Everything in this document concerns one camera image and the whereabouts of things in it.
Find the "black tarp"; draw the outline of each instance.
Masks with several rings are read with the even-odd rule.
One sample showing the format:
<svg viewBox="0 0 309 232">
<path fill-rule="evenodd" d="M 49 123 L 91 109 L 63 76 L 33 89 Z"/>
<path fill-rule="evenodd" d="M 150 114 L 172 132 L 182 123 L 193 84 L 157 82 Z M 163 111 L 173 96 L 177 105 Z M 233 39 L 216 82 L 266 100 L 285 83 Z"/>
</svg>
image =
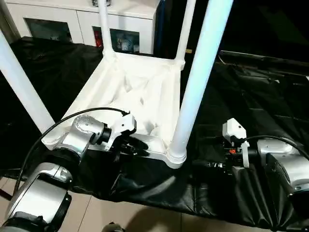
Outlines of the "black tarp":
<svg viewBox="0 0 309 232">
<path fill-rule="evenodd" d="M 23 38 L 12 49 L 55 121 L 61 119 L 102 58 L 83 44 Z M 192 57 L 182 72 L 184 92 Z M 210 170 L 205 160 L 224 160 L 222 124 L 234 117 L 247 135 L 281 135 L 309 146 L 309 80 L 304 76 L 249 70 L 216 63 L 187 148 L 177 170 L 147 158 L 88 151 L 73 191 L 99 199 L 128 201 L 272 229 L 300 230 L 309 221 L 298 217 L 278 182 L 258 163 L 232 175 Z M 0 79 L 0 175 L 16 178 L 21 162 L 40 135 L 11 90 Z M 27 172 L 44 159 L 41 145 Z"/>
</svg>

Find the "white cabinet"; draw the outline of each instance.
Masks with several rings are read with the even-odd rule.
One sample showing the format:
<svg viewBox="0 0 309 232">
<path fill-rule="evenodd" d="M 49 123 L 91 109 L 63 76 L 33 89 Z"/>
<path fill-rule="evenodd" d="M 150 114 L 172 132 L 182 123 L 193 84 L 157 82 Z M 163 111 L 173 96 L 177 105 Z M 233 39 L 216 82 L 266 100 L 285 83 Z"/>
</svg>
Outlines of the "white cabinet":
<svg viewBox="0 0 309 232">
<path fill-rule="evenodd" d="M 98 13 L 77 11 L 80 22 L 84 43 L 96 46 L 98 40 L 98 28 L 100 27 L 100 16 Z M 109 26 L 111 29 L 112 45 L 115 51 L 123 50 L 124 42 L 129 44 L 128 50 L 135 51 L 139 47 L 141 53 L 153 53 L 154 44 L 154 26 L 153 20 L 119 16 L 114 14 L 108 15 Z"/>
<path fill-rule="evenodd" d="M 5 0 L 20 35 L 101 46 L 98 7 L 91 0 Z M 152 54 L 160 0 L 112 0 L 108 9 L 116 51 Z"/>
<path fill-rule="evenodd" d="M 21 4 L 7 6 L 21 37 L 84 43 L 74 10 Z"/>
</svg>

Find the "cabinet door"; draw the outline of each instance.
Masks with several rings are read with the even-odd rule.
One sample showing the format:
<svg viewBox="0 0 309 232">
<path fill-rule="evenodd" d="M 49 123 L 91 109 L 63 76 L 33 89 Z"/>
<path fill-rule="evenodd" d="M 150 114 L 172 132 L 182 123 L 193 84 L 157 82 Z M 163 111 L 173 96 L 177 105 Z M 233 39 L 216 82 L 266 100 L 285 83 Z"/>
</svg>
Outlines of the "cabinet door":
<svg viewBox="0 0 309 232">
<path fill-rule="evenodd" d="M 77 11 L 84 43 L 101 46 L 99 13 Z M 117 52 L 131 51 L 153 53 L 153 20 L 119 15 L 108 15 L 113 49 Z"/>
<path fill-rule="evenodd" d="M 76 10 L 7 4 L 21 37 L 84 43 Z"/>
</svg>

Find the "white platform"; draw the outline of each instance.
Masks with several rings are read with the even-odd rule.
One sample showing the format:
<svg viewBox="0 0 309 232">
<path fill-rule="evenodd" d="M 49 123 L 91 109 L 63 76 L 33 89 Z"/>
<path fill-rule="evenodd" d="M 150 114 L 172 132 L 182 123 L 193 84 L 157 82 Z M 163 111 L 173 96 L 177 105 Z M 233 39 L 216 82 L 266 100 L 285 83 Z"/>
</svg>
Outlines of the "white platform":
<svg viewBox="0 0 309 232">
<path fill-rule="evenodd" d="M 151 153 L 166 153 L 172 141 L 180 108 L 181 65 L 174 60 L 115 53 L 104 57 L 64 117 L 94 107 L 131 112 L 137 121 L 135 137 L 149 145 Z M 110 127 L 118 112 L 87 113 Z M 43 142 L 50 149 L 69 130 L 73 119 L 57 127 Z M 92 146 L 91 149 L 103 150 Z"/>
</svg>

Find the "red object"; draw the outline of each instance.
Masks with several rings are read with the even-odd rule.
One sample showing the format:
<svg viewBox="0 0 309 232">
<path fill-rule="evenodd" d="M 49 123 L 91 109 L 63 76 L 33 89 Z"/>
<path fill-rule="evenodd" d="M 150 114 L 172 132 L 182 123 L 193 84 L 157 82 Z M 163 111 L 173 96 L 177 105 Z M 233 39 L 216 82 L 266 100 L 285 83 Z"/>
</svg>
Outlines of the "red object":
<svg viewBox="0 0 309 232">
<path fill-rule="evenodd" d="M 101 35 L 99 31 L 95 31 L 95 40 L 96 40 L 96 46 L 97 47 L 103 47 L 103 41 L 101 39 Z"/>
</svg>

